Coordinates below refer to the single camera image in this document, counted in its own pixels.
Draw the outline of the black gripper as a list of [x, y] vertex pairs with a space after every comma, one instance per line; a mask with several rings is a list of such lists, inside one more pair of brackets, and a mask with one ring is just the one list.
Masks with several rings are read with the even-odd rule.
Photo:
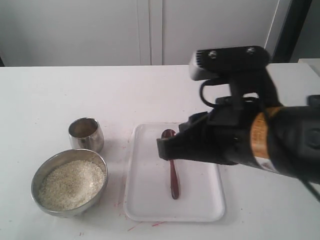
[[178, 126], [179, 132], [156, 140], [158, 156], [166, 161], [189, 160], [220, 165], [257, 165], [250, 143], [252, 123], [260, 112], [257, 97], [243, 97], [235, 110], [231, 96], [219, 97], [210, 112], [198, 112]]

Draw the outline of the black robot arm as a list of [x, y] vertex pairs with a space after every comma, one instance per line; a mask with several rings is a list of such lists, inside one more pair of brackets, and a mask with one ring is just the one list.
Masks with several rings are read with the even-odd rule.
[[308, 182], [320, 181], [320, 110], [276, 106], [261, 110], [255, 97], [232, 116], [231, 97], [220, 97], [210, 112], [179, 125], [178, 133], [157, 139], [161, 159], [245, 165]]

